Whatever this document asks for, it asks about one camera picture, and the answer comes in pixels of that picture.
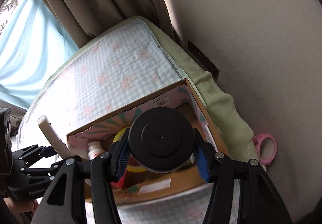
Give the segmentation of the person's left hand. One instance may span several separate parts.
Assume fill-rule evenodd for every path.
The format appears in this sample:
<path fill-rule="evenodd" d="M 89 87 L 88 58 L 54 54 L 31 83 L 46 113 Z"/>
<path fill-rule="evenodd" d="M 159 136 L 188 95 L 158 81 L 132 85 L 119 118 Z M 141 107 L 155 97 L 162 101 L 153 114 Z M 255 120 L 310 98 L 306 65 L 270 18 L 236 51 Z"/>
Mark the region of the person's left hand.
<path fill-rule="evenodd" d="M 39 203 L 37 202 L 37 200 L 15 201 L 12 198 L 5 198 L 4 202 L 6 203 L 10 211 L 14 214 L 29 213 L 29 212 L 34 214 L 39 206 Z"/>

